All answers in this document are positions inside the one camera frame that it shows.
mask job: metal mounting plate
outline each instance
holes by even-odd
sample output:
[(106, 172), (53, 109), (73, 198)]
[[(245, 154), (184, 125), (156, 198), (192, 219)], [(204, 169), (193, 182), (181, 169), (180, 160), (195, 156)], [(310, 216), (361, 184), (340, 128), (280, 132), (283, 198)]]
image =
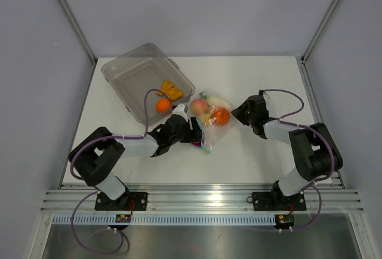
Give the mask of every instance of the metal mounting plate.
[(96, 211), (130, 211), (129, 201), (133, 201), (134, 211), (146, 211), (148, 195), (147, 192), (131, 192), (128, 202), (122, 208), (119, 208), (113, 204), (111, 199), (101, 192), (97, 194), (94, 209)]
[(255, 211), (290, 211), (292, 204), (295, 211), (306, 210), (305, 198), (301, 194), (291, 197), (291, 200), (284, 205), (276, 206), (270, 192), (253, 192), (252, 203)]

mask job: orange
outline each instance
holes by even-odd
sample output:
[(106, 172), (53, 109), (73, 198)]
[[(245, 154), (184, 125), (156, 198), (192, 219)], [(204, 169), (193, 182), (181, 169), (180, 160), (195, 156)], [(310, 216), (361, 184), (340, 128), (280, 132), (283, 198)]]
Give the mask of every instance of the orange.
[(156, 102), (156, 111), (158, 113), (162, 113), (163, 111), (166, 111), (170, 107), (171, 107), (171, 103), (167, 99), (160, 99), (158, 102)]
[(216, 109), (212, 116), (214, 117), (214, 123), (217, 123), (219, 125), (227, 124), (230, 118), (229, 112), (225, 108)]

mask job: white table surface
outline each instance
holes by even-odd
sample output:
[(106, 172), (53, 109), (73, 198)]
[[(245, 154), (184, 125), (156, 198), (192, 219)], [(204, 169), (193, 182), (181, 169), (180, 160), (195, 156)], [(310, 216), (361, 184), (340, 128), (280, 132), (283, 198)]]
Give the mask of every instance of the white table surface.
[[(73, 147), (100, 126), (116, 134), (142, 134), (144, 126), (135, 121), (105, 80), (101, 67), (112, 58), (100, 58), (94, 72)], [(238, 107), (259, 89), (281, 88), (297, 93), (305, 109), (289, 118), (313, 123), (307, 96), (295, 57), (172, 57), (196, 87), (216, 90)], [(281, 116), (299, 108), (300, 103), (284, 93), (269, 93), (270, 116)], [(134, 157), (118, 161), (113, 173), (132, 184), (257, 184), (273, 183), (294, 168), (289, 145), (263, 140), (238, 121), (206, 155), (189, 144), (177, 143), (157, 158)], [(69, 172), (64, 183), (75, 183)]]

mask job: plastic bag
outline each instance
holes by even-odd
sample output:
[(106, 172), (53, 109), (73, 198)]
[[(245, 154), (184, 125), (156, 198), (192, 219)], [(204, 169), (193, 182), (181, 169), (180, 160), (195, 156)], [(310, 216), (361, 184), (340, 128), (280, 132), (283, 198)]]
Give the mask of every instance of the plastic bag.
[(205, 152), (210, 153), (215, 145), (234, 124), (231, 115), (232, 105), (221, 98), (212, 89), (200, 92), (190, 103), (189, 112), (198, 120), (203, 131), (203, 138), (199, 144)]

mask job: white wall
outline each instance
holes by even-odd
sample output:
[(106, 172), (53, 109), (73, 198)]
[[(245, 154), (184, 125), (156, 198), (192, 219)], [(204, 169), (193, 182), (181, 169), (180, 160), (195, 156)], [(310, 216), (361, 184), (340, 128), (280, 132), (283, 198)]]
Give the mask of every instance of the white wall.
[(309, 73), (320, 107), (382, 251), (381, 0), (344, 0), (313, 55)]
[(91, 64), (56, 0), (0, 0), (0, 258), (23, 258), (57, 187)]
[(68, 0), (97, 57), (304, 53), (331, 0)]

